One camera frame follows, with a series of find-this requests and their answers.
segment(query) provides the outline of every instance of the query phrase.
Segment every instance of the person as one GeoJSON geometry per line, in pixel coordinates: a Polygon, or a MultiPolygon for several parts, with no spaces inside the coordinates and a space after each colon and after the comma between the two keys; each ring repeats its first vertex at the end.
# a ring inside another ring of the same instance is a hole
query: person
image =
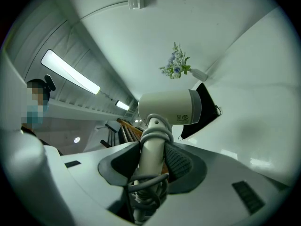
{"type": "MultiPolygon", "coordinates": [[[[35,137],[36,134],[33,132],[35,128],[43,124],[44,114],[48,111],[48,102],[50,99],[50,91],[55,90],[50,89],[51,85],[49,86],[46,82],[40,79],[34,79],[27,82],[27,112],[26,112],[26,122],[22,123],[21,131],[23,133],[31,134],[35,137]]],[[[49,145],[49,143],[45,142],[42,139],[39,139],[43,145],[49,145]]]]}

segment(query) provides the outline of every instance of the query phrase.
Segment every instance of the fluorescent light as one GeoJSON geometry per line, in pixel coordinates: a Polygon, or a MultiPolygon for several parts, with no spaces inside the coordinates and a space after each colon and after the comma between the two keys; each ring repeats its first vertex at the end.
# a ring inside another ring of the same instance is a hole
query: fluorescent light
{"type": "Polygon", "coordinates": [[[55,52],[48,50],[41,61],[42,65],[69,80],[73,84],[97,95],[100,87],[87,79],[73,67],[63,61],[55,52]]]}
{"type": "Polygon", "coordinates": [[[117,101],[117,103],[115,104],[116,106],[118,106],[118,107],[120,107],[120,108],[122,108],[122,109],[124,109],[124,110],[129,110],[129,106],[128,105],[126,105],[126,104],[124,104],[124,103],[122,103],[121,101],[117,101]]]}
{"type": "Polygon", "coordinates": [[[74,143],[78,143],[80,141],[80,137],[74,139],[74,143]]]}

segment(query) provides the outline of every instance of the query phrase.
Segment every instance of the blue flower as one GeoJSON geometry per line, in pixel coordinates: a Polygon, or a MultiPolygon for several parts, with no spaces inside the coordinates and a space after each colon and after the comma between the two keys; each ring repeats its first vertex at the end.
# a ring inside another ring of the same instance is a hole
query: blue flower
{"type": "Polygon", "coordinates": [[[174,55],[174,53],[172,53],[172,54],[171,54],[171,57],[170,57],[170,59],[169,59],[169,63],[170,63],[170,64],[173,62],[174,58],[175,58],[175,55],[174,55]]]}
{"type": "Polygon", "coordinates": [[[175,73],[179,73],[180,71],[181,71],[181,68],[180,68],[180,67],[175,67],[175,68],[174,68],[174,72],[175,72],[175,73]]]}

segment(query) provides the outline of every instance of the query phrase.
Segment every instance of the artificial flower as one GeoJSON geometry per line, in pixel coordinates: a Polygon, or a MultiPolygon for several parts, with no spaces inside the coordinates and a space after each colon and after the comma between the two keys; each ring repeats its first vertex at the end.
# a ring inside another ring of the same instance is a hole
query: artificial flower
{"type": "Polygon", "coordinates": [[[180,73],[182,71],[182,68],[181,67],[175,67],[174,68],[174,72],[175,73],[180,73]]]}
{"type": "Polygon", "coordinates": [[[178,79],[178,78],[180,78],[180,73],[173,73],[173,75],[172,75],[172,77],[174,78],[174,79],[178,79]]]}
{"type": "Polygon", "coordinates": [[[185,65],[185,64],[186,64],[186,61],[185,61],[185,58],[184,58],[184,57],[181,59],[180,64],[181,64],[181,65],[185,65]]]}
{"type": "Polygon", "coordinates": [[[172,64],[174,59],[175,59],[175,56],[174,56],[174,53],[172,53],[172,54],[171,54],[171,57],[170,57],[169,60],[168,60],[168,62],[169,62],[170,64],[172,64]]]}
{"type": "Polygon", "coordinates": [[[175,56],[176,58],[181,58],[181,53],[180,53],[179,51],[176,51],[176,52],[174,53],[174,56],[175,56]]]}
{"type": "Polygon", "coordinates": [[[175,58],[175,59],[173,60],[173,64],[174,64],[174,66],[180,66],[180,65],[181,65],[180,59],[175,58]]]}

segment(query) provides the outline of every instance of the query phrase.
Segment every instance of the round light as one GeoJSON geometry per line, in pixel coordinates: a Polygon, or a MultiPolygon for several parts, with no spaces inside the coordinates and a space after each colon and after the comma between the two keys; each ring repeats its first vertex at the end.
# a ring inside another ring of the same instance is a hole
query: round light
{"type": "Polygon", "coordinates": [[[78,143],[78,142],[79,142],[79,140],[80,140],[80,138],[79,138],[79,137],[75,138],[75,139],[74,139],[74,143],[78,143]]]}

